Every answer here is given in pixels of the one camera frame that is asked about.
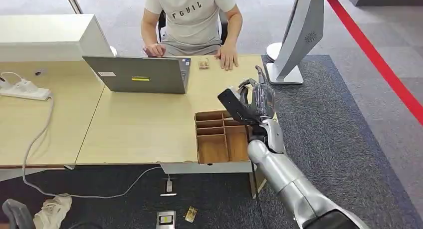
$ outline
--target printed text on t-shirt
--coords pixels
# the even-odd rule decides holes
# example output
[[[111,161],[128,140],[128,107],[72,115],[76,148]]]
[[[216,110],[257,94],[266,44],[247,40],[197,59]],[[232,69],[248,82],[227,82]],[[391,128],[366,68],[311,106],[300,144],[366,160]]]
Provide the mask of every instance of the printed text on t-shirt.
[[[196,10],[197,8],[201,8],[201,3],[199,3],[199,2],[197,2],[197,4],[196,5],[192,5],[192,6],[189,6],[189,7],[186,7],[185,9],[183,9],[183,10],[180,10],[179,11],[179,15],[180,16],[184,16],[186,13],[191,13],[191,9],[192,9],[192,11],[194,11],[194,10]],[[172,17],[173,18],[176,18],[176,14],[177,13],[172,13]]]

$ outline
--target white cable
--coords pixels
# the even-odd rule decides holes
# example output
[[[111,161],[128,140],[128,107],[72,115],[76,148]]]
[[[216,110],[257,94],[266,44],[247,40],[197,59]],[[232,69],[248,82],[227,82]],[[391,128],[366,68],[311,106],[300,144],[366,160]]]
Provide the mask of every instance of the white cable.
[[[44,194],[46,196],[52,196],[52,197],[60,197],[60,196],[62,196],[63,197],[63,196],[67,196],[67,195],[57,195],[57,194],[52,194],[52,193],[46,193],[46,192],[44,192],[41,188],[39,188],[36,185],[28,182],[26,180],[26,174],[25,174],[25,171],[26,171],[26,161],[28,159],[29,152],[31,151],[31,148],[32,148],[33,144],[38,140],[38,138],[41,137],[41,135],[43,135],[43,133],[47,130],[48,125],[50,124],[51,116],[53,115],[53,108],[54,108],[54,100],[53,100],[53,97],[52,96],[50,96],[50,101],[51,101],[51,107],[50,107],[50,112],[49,112],[49,115],[48,115],[48,119],[46,121],[46,124],[43,127],[43,129],[38,133],[38,135],[31,141],[31,143],[28,145],[28,148],[26,149],[25,157],[23,158],[23,163],[22,163],[22,179],[23,179],[23,182],[25,184],[27,184],[28,186],[30,186],[30,187],[32,187],[34,189],[37,189],[40,193],[42,193],[42,194]],[[161,168],[161,167],[154,167],[154,168],[150,168],[150,169],[145,170],[140,176],[138,176],[138,178],[131,184],[131,186],[124,193],[121,193],[121,194],[117,194],[117,195],[113,195],[113,196],[107,196],[107,197],[103,197],[103,196],[80,196],[80,195],[72,195],[72,194],[70,194],[69,196],[75,197],[75,198],[100,198],[100,199],[109,199],[109,198],[121,197],[121,196],[126,195],[132,189],[132,187],[137,183],[137,181],[144,174],[146,174],[148,171],[151,171],[151,170],[156,169],[156,168]]]
[[[4,77],[4,74],[14,74],[14,75],[18,76],[21,81],[23,80],[23,78],[21,76],[19,76],[19,74],[14,73],[14,72],[3,72],[3,73],[0,73],[0,76]]]

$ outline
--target white sneaker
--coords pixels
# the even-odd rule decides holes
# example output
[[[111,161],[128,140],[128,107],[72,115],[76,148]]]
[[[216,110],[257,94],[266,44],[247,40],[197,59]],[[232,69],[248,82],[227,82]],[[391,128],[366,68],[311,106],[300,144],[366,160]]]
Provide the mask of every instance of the white sneaker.
[[[70,210],[72,197],[54,197],[42,204],[41,211],[34,216],[36,229],[59,229],[60,224]]]

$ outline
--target power cord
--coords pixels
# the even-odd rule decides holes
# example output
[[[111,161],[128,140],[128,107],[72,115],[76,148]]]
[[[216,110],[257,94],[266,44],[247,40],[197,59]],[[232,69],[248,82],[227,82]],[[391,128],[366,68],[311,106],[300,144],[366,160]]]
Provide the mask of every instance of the power cord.
[[[54,108],[54,99],[53,99],[53,96],[50,96],[50,103],[51,103],[50,104],[50,111],[49,111],[49,114],[48,114],[47,121],[46,121],[44,127],[42,128],[42,130],[37,134],[37,136],[28,145],[28,148],[26,149],[26,152],[25,152],[25,156],[23,158],[23,163],[22,163],[22,179],[23,179],[23,182],[25,184],[27,184],[28,186],[30,186],[30,187],[38,190],[40,193],[42,193],[42,194],[44,194],[46,196],[52,196],[52,197],[71,196],[71,197],[75,197],[75,198],[99,198],[99,199],[118,198],[118,197],[121,197],[121,196],[126,195],[132,189],[132,187],[137,183],[137,181],[144,174],[146,174],[148,171],[151,171],[151,170],[157,169],[157,168],[161,168],[161,167],[153,167],[153,168],[150,168],[150,169],[145,170],[140,176],[138,176],[138,178],[130,185],[130,187],[124,193],[113,195],[113,196],[106,196],[106,197],[104,197],[104,196],[81,196],[81,195],[73,195],[73,194],[70,194],[70,195],[57,195],[57,194],[53,194],[53,193],[46,193],[46,192],[44,192],[41,188],[39,188],[38,186],[36,186],[36,185],[34,185],[34,184],[32,184],[32,183],[30,183],[30,182],[28,182],[26,180],[26,161],[28,160],[29,152],[31,151],[31,148],[34,145],[34,143],[38,140],[38,138],[40,138],[44,134],[44,132],[48,128],[48,125],[50,125],[51,117],[53,115],[53,108]]]
[[[103,227],[102,227],[102,226],[100,226],[99,224],[94,223],[94,222],[82,222],[82,223],[77,223],[77,224],[75,224],[75,225],[73,225],[73,226],[69,227],[69,229],[75,229],[75,228],[79,228],[79,227],[81,227],[81,226],[92,226],[93,228],[103,229]]]
[[[0,76],[4,78],[4,75],[5,75],[5,74],[13,74],[13,75],[16,75],[17,77],[19,77],[19,79],[20,79],[21,81],[23,80],[23,78],[22,78],[19,74],[14,73],[14,72],[3,72],[3,73],[0,73]]]
[[[245,125],[245,131],[246,131],[246,134],[247,134],[247,142],[250,143],[250,133],[249,133],[248,126],[246,126],[246,125]],[[254,169],[254,163],[253,162],[251,162],[251,170],[252,170],[252,177],[254,179],[255,201],[257,202],[258,212],[260,213],[261,223],[263,224],[264,229],[267,229],[267,225],[264,222],[263,210],[261,209],[260,198],[258,197],[257,177],[255,176],[255,169]]]

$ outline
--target chair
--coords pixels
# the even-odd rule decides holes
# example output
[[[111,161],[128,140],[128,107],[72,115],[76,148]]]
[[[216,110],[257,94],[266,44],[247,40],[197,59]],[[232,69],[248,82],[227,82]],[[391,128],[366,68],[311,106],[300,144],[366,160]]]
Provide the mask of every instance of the chair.
[[[222,10],[220,10],[219,11],[219,18],[220,18],[220,23],[221,23],[220,39],[222,40],[222,44],[224,44],[225,41],[226,41],[226,37],[227,37],[227,24],[228,24],[226,13],[223,12]],[[165,14],[164,11],[162,11],[160,13],[159,23],[157,25],[157,28],[159,30],[159,40],[160,40],[160,42],[162,41],[161,30],[165,26],[166,26],[166,14]]]

